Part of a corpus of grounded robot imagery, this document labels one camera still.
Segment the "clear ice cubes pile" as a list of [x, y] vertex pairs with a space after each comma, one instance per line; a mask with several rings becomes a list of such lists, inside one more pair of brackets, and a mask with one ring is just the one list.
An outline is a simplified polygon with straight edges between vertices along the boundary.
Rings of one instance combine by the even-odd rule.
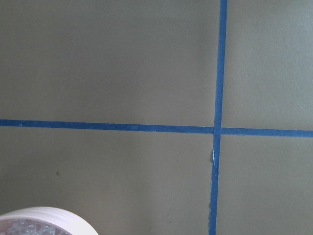
[[33, 220], [5, 220], [0, 223], [1, 235], [68, 235], [53, 225]]

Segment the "blue tape line lengthwise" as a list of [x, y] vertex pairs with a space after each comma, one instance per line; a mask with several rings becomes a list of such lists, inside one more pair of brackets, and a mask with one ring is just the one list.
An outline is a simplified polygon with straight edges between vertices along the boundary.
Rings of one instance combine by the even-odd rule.
[[211, 169], [211, 195], [210, 195], [210, 211], [208, 224], [209, 235], [216, 234], [217, 226], [220, 149], [221, 149], [222, 117], [223, 117], [224, 65], [226, 49], [226, 31], [227, 31], [227, 7], [228, 7], [227, 0], [220, 1], [215, 116], [214, 116], [212, 169]]

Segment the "pink bowl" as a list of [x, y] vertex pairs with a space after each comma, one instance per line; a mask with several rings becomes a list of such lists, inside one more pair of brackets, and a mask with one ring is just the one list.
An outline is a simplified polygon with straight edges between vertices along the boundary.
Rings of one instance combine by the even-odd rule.
[[28, 219], [53, 225], [71, 235], [97, 235], [98, 232], [82, 217], [59, 208], [32, 207], [2, 214], [0, 216], [0, 230], [4, 231], [11, 220]]

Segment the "blue tape line crosswise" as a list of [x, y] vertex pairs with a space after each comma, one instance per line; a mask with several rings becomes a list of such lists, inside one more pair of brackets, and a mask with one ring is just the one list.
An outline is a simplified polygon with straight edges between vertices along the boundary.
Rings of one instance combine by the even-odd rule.
[[[15, 119], [1, 119], [0, 125], [9, 127], [63, 128], [63, 129], [139, 131], [139, 132], [161, 132], [161, 133], [188, 133], [188, 134], [215, 133], [214, 127], [207, 126], [119, 124], [119, 123], [15, 120]], [[312, 130], [222, 127], [220, 133], [222, 135], [245, 135], [245, 136], [273, 136], [273, 137], [299, 137], [299, 138], [313, 137]]]

